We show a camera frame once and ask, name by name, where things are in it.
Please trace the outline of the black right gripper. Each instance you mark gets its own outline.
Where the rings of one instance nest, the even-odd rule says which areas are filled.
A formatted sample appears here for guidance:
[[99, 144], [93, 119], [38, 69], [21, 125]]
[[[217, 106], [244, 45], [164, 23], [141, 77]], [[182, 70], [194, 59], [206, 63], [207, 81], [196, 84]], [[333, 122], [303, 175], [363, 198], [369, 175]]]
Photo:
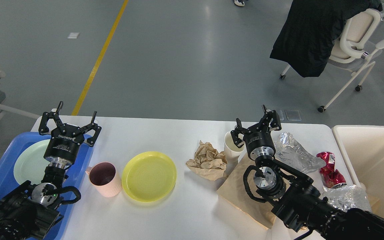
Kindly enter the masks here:
[[270, 110], [262, 105], [263, 117], [258, 124], [243, 128], [241, 120], [236, 118], [236, 126], [230, 131], [233, 144], [237, 148], [244, 146], [247, 149], [247, 155], [251, 160], [256, 160], [260, 156], [273, 159], [276, 149], [271, 137], [271, 131], [282, 130], [281, 120], [276, 110]]

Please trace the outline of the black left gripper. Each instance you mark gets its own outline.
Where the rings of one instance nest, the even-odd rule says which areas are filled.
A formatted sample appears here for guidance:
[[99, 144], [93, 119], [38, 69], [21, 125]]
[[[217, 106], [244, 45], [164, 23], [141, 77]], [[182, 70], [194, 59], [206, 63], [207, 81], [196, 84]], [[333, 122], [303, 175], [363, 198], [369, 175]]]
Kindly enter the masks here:
[[[94, 147], [102, 128], [95, 122], [97, 111], [93, 113], [90, 123], [81, 128], [72, 124], [64, 124], [59, 117], [59, 111], [63, 108], [63, 105], [64, 102], [60, 101], [55, 111], [45, 111], [42, 114], [39, 134], [49, 134], [47, 123], [52, 119], [57, 128], [51, 132], [49, 144], [44, 152], [44, 159], [48, 162], [59, 161], [61, 164], [71, 166], [76, 162], [80, 145], [85, 142], [88, 146]], [[84, 135], [90, 131], [94, 131], [94, 134], [89, 138], [85, 138]]]

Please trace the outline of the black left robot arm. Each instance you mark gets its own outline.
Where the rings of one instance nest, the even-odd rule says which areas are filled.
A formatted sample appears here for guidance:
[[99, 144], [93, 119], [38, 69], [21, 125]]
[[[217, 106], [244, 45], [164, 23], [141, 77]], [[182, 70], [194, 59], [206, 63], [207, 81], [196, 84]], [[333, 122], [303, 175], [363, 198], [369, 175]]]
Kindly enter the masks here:
[[82, 144], [92, 148], [102, 130], [95, 122], [97, 112], [89, 124], [79, 127], [62, 122], [59, 111], [44, 112], [38, 133], [50, 135], [43, 158], [48, 161], [39, 184], [24, 181], [0, 200], [0, 240], [24, 240], [33, 237], [44, 239], [64, 216], [59, 208], [81, 199], [75, 186], [64, 186]]

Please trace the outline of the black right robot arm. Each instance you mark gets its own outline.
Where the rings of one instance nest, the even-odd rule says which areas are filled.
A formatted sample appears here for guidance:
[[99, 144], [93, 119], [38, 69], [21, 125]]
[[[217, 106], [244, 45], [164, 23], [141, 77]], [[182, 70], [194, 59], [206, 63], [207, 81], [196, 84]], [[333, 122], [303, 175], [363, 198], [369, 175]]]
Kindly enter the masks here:
[[254, 161], [243, 174], [247, 195], [256, 202], [270, 203], [271, 212], [287, 228], [298, 232], [306, 226], [308, 232], [299, 240], [314, 231], [326, 240], [384, 240], [384, 218], [359, 208], [346, 212], [334, 208], [326, 197], [320, 199], [312, 178], [275, 158], [271, 131], [281, 130], [281, 123], [275, 110], [262, 108], [258, 123], [244, 128], [237, 118], [230, 132], [233, 143], [245, 146]]

